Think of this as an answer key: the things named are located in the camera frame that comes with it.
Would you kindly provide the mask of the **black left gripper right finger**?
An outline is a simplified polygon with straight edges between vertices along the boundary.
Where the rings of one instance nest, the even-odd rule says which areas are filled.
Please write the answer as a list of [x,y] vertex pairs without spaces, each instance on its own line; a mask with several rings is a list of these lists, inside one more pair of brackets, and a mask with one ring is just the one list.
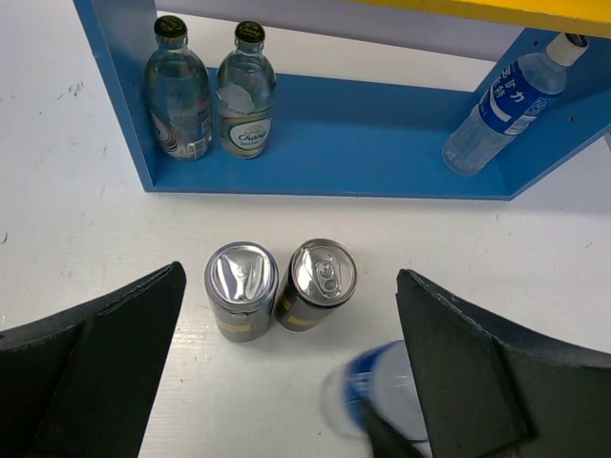
[[397,276],[398,312],[435,457],[607,457],[610,356]]

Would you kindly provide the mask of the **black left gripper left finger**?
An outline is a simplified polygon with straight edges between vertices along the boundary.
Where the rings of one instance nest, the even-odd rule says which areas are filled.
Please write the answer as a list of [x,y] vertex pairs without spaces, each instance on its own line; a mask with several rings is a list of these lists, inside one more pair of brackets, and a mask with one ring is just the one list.
[[174,261],[2,331],[2,456],[138,456],[185,286]]

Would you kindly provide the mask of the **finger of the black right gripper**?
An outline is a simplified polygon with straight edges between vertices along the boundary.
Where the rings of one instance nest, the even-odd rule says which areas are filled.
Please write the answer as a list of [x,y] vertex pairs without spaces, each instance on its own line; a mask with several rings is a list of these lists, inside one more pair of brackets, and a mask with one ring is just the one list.
[[359,401],[373,458],[424,458],[404,436],[386,422],[365,398]]

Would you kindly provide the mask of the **Pocari Sweat plastic bottle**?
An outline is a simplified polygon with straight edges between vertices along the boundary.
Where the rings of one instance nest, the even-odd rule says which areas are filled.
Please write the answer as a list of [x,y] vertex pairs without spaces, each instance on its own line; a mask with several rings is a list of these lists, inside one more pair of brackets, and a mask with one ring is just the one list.
[[404,341],[374,347],[331,371],[321,390],[323,418],[337,434],[363,438],[363,399],[410,442],[431,451]]

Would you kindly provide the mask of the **black gold beverage can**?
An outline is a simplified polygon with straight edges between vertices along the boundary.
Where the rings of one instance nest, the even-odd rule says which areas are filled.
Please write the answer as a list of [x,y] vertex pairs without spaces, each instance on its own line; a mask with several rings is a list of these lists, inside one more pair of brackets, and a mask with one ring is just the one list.
[[348,302],[357,287],[355,258],[332,239],[310,239],[292,254],[275,305],[278,323],[305,332]]

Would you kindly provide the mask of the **grey beverage can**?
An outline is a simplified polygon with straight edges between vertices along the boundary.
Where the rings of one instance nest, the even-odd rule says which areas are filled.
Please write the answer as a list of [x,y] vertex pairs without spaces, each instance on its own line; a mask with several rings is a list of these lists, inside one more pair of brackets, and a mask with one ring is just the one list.
[[252,241],[225,244],[206,263],[203,284],[226,339],[247,343],[267,332],[279,285],[268,250]]

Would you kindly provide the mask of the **blue label plastic bottle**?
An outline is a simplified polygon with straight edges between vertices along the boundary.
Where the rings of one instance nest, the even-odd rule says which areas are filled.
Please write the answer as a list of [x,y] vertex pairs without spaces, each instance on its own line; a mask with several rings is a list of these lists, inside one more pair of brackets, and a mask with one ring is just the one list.
[[462,176],[480,172],[562,95],[567,69],[588,46],[585,36],[563,32],[505,67],[444,143],[445,164]]

